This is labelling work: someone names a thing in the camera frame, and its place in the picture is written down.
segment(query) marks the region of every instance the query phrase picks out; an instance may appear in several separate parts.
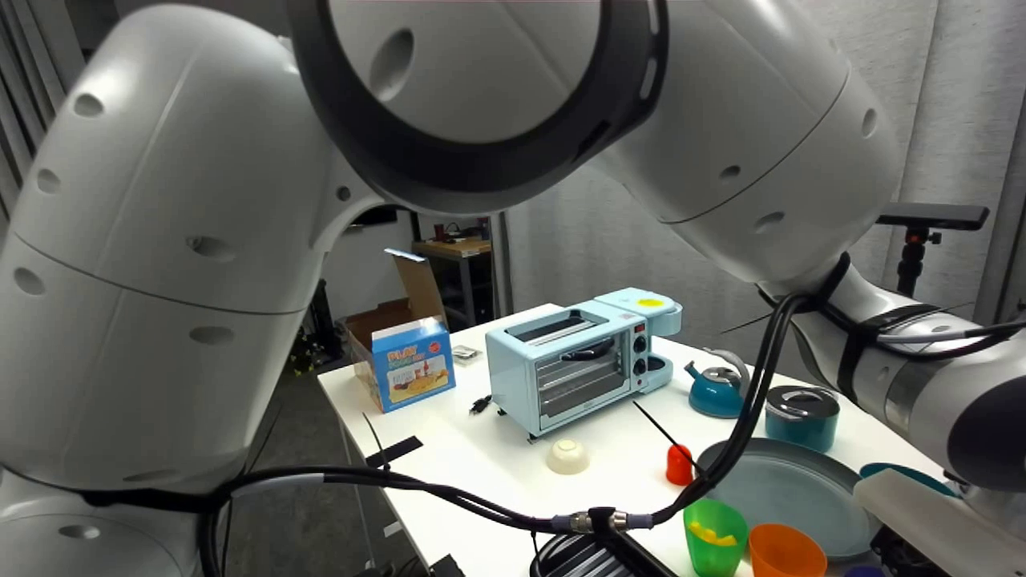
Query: white table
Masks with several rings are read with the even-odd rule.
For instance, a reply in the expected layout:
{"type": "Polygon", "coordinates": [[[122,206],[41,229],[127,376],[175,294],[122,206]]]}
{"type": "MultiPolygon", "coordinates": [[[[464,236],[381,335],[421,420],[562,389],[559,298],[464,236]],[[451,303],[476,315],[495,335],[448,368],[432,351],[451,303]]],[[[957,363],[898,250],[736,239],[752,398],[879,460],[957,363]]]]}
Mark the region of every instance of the white table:
{"type": "MultiPolygon", "coordinates": [[[[378,451],[363,414],[385,445],[406,436],[424,440],[424,450],[395,460],[395,471],[399,473],[456,485],[532,517],[589,505],[620,505],[629,512],[666,505],[677,493],[677,486],[663,482],[666,440],[632,403],[609,407],[534,442],[525,442],[525,431],[514,420],[497,418],[495,407],[480,418],[467,414],[472,403],[490,390],[484,332],[544,310],[551,310],[551,303],[451,332],[451,345],[473,345],[480,354],[456,363],[456,390],[398,414],[378,410],[373,389],[359,377],[355,364],[319,376],[319,384],[363,455],[378,451]],[[576,440],[589,451],[585,471],[554,473],[544,468],[544,450],[564,436],[576,440]]],[[[729,440],[734,420],[707,420],[697,414],[685,400],[692,377],[683,372],[685,363],[697,363],[699,368],[722,363],[669,341],[653,341],[653,351],[674,363],[674,382],[642,398],[646,414],[689,445],[692,455],[729,440]]],[[[848,400],[840,400],[838,442],[829,455],[848,468],[865,460],[902,460],[925,473],[939,473],[931,457],[848,400]]],[[[472,577],[514,577],[525,572],[534,554],[525,532],[495,525],[436,498],[389,489],[389,499],[427,561],[451,554],[472,577]]],[[[679,520],[632,536],[677,572],[692,572],[679,520]]]]}

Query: black stand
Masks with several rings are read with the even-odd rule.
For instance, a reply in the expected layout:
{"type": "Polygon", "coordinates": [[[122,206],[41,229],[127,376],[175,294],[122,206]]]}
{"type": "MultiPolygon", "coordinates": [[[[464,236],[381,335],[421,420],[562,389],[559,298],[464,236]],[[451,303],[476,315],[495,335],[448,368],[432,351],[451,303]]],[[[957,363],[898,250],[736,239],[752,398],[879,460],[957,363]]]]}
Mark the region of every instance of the black stand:
{"type": "Polygon", "coordinates": [[[923,273],[925,242],[939,242],[939,229],[981,229],[989,209],[983,206],[919,206],[919,203],[902,203],[888,206],[876,225],[902,225],[903,226],[903,250],[898,264],[898,291],[915,294],[918,280],[923,273]]]}

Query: orange object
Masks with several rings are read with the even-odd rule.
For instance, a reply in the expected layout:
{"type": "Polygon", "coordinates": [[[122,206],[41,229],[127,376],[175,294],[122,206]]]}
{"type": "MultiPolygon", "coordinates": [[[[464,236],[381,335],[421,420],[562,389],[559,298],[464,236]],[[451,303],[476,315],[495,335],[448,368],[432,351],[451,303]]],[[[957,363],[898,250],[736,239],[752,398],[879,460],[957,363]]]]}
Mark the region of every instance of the orange object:
{"type": "Polygon", "coordinates": [[[823,577],[827,554],[793,525],[758,525],[749,532],[749,568],[758,577],[823,577]]]}
{"type": "Polygon", "coordinates": [[[697,482],[697,457],[683,445],[666,450],[666,482],[685,486],[697,482]]]}

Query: floor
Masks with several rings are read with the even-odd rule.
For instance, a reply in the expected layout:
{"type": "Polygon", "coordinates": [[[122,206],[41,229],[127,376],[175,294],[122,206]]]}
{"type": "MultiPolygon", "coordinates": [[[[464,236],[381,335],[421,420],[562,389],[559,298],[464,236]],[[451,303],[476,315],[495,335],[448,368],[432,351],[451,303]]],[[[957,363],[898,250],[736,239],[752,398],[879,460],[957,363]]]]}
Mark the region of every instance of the floor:
{"type": "MultiPolygon", "coordinates": [[[[252,442],[252,471],[283,466],[351,466],[316,377],[283,377],[252,442]]],[[[414,577],[427,572],[381,489],[283,486],[234,502],[224,577],[414,577]]]]}

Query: plastic cup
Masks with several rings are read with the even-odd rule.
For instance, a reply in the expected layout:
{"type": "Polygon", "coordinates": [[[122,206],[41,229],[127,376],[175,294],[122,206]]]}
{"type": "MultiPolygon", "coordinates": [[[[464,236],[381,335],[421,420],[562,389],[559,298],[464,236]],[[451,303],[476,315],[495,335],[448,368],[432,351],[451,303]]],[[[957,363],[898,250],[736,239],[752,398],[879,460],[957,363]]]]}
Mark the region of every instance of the plastic cup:
{"type": "Polygon", "coordinates": [[[685,505],[683,536],[699,577],[731,577],[746,551],[746,522],[722,499],[685,505]]]}
{"type": "Polygon", "coordinates": [[[749,529],[749,568],[758,577],[823,577],[827,554],[793,525],[749,529]]]}

